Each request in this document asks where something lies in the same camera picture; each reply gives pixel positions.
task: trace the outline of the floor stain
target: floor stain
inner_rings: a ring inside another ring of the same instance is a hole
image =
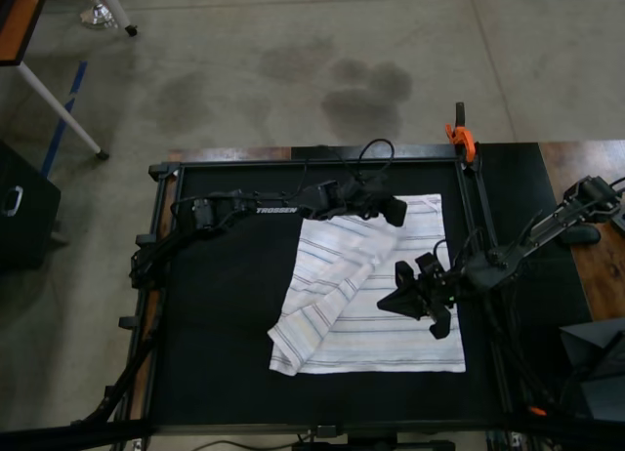
[[[371,70],[368,85],[389,102],[403,103],[412,95],[412,77],[392,62],[376,65]]]
[[[213,116],[203,98],[207,84],[206,75],[199,71],[171,78],[160,86],[154,101],[147,103],[142,113],[167,133],[184,134],[197,129],[211,122]]]
[[[401,127],[396,105],[364,88],[331,92],[323,99],[321,109],[332,133],[349,144],[394,139]]]
[[[341,59],[332,66],[331,71],[336,83],[347,85],[362,84],[369,77],[367,64],[355,59]]]
[[[338,139],[364,144],[399,136],[398,106],[412,95],[412,77],[408,72],[391,62],[368,68],[360,61],[342,60],[332,67],[332,73],[339,83],[361,84],[330,92],[321,102],[321,110]]]
[[[267,121],[271,114],[271,100],[267,97],[239,97],[236,108],[247,123],[258,133],[264,145],[275,145]]]
[[[258,70],[263,76],[280,82],[301,82],[317,74],[332,59],[335,50],[329,38],[280,46],[262,54]]]

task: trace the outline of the box handle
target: box handle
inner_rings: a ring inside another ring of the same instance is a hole
[[[7,206],[9,205],[10,198],[12,197],[13,192],[16,194],[15,204],[13,204],[12,209],[8,209]],[[22,196],[23,196],[23,188],[20,185],[11,187],[4,196],[4,200],[2,202],[2,210],[0,211],[0,214],[2,214],[3,217],[14,217],[15,214],[20,209]]]

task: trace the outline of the wooden surface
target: wooden surface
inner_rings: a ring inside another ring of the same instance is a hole
[[[161,208],[161,219],[158,223],[158,238],[164,238],[169,234],[172,224],[172,213],[169,210],[172,203],[176,199],[176,176],[171,175],[167,179],[167,187],[165,188],[165,198]],[[141,340],[143,341],[149,330],[152,328],[154,318],[158,312],[161,293],[159,290],[150,290],[147,293],[146,300],[146,316],[142,326]],[[149,366],[151,364],[151,354],[147,356],[144,364],[141,366],[135,377],[135,385],[133,387],[133,397],[130,405],[130,419],[138,420],[144,416],[144,404],[146,403],[147,380],[149,379]]]
[[[200,163],[203,161],[265,161],[289,160],[291,148],[288,146],[256,148],[204,148],[201,150],[171,150],[169,161]]]
[[[0,31],[0,65],[21,62],[44,0],[16,0]]]
[[[588,175],[609,183],[625,176],[625,141],[542,143],[540,149],[557,201]],[[573,248],[577,271],[595,320],[625,317],[625,237],[611,224],[597,228],[599,244]]]
[[[625,141],[591,143],[543,143],[540,145],[556,200],[563,192],[586,175],[602,176],[611,182],[625,175]],[[202,150],[175,150],[169,161],[264,161],[288,160],[290,147],[273,148],[206,148]],[[169,231],[172,215],[169,206],[174,200],[176,179],[167,183],[158,236]],[[597,320],[625,316],[625,238],[609,225],[599,225],[602,241],[592,247],[575,248],[573,256],[580,274],[593,317]],[[158,292],[150,292],[146,307],[145,335],[159,302]],[[135,381],[131,419],[143,416],[149,362],[146,361]]]

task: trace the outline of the concrete floor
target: concrete floor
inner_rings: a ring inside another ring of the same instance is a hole
[[[65,132],[51,181],[71,245],[0,281],[1,430],[83,417],[123,369],[146,170],[169,149],[444,143],[456,101],[481,142],[623,139],[625,0],[121,1],[137,38],[80,26],[86,0],[48,0],[26,53],[62,101],[88,62],[74,116],[111,158]],[[37,168],[57,120],[0,69],[0,137]]]

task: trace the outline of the orange part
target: orange part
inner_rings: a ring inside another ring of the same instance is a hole
[[[543,409],[539,409],[538,407],[529,407],[529,411],[534,414],[534,415],[539,415],[541,417],[545,417],[547,415],[547,412],[545,412]]]
[[[456,127],[451,129],[451,125],[445,126],[445,132],[449,137],[449,141],[454,145],[463,145],[467,150],[467,163],[473,163],[476,158],[476,143],[473,140],[473,134],[466,127]]]

